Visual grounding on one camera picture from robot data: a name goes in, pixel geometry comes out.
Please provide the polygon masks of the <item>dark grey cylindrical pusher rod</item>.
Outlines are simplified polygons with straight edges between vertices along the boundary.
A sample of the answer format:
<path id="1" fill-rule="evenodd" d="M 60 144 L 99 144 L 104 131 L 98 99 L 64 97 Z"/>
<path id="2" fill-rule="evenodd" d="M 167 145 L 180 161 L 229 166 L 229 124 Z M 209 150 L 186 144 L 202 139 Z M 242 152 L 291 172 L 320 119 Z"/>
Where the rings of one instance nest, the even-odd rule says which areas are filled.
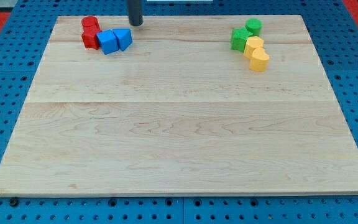
<path id="1" fill-rule="evenodd" d="M 129 24 L 132 26 L 141 26 L 144 22 L 141 0 L 127 0 L 127 13 Z"/>

